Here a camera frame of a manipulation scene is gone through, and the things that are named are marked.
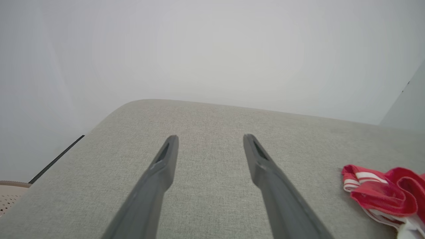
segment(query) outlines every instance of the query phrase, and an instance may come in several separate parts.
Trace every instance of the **red cloth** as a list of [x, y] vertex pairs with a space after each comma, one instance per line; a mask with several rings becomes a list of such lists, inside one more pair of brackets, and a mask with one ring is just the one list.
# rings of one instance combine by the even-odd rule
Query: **red cloth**
[[425, 222], [425, 174], [406, 168], [379, 171], [346, 165], [342, 171], [344, 190], [364, 209], [376, 209], [397, 217], [415, 213]]

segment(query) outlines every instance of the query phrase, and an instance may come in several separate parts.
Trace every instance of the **black strip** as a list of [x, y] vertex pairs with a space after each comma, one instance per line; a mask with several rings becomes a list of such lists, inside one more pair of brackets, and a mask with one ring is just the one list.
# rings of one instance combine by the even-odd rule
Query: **black strip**
[[59, 154], [58, 157], [56, 157], [51, 163], [49, 163], [49, 165], [47, 165], [43, 170], [41, 170], [41, 172], [39, 172], [37, 174], [37, 176], [35, 176], [31, 181], [29, 181], [29, 183], [34, 183], [39, 177], [41, 177], [41, 175], [43, 175], [43, 173], [45, 173], [54, 163], [56, 163], [56, 161], [59, 160], [60, 157], [62, 157], [66, 152], [68, 152], [68, 150], [70, 150], [72, 148], [72, 146], [74, 146], [83, 137], [84, 137], [84, 135], [82, 135], [75, 142], [73, 142], [72, 145], [70, 145], [68, 148], [65, 149], [65, 151], [63, 151], [61, 154]]

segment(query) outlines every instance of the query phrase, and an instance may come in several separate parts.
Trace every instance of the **folded fabric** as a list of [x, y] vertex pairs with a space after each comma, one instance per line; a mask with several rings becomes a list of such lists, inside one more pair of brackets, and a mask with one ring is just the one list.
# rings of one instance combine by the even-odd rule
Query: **folded fabric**
[[425, 238], [425, 174], [346, 165], [342, 175], [343, 189], [373, 220], [396, 228], [397, 238]]

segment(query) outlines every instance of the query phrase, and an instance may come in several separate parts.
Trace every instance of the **beige basket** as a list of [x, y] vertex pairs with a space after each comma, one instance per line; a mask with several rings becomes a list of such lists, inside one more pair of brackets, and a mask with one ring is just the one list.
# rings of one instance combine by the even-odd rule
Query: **beige basket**
[[0, 216], [13, 207], [30, 186], [30, 183], [0, 181]]

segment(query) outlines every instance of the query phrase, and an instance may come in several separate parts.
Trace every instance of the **white wall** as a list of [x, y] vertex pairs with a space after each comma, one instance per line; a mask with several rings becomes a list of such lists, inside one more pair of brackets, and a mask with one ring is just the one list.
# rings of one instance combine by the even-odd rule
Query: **white wall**
[[379, 124], [425, 59], [423, 0], [40, 0], [82, 127], [132, 100]]
[[425, 133], [425, 61], [380, 125]]
[[29, 182], [82, 135], [38, 3], [0, 1], [0, 180]]

